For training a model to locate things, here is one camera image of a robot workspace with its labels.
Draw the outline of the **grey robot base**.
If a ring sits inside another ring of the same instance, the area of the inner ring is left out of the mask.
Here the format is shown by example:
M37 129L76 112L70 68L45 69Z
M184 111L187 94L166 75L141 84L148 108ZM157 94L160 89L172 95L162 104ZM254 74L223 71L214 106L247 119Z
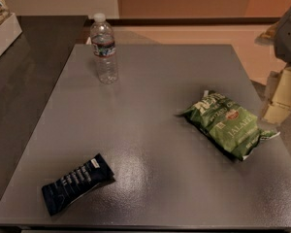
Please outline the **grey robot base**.
M281 17L275 32L275 57L291 63L291 7Z

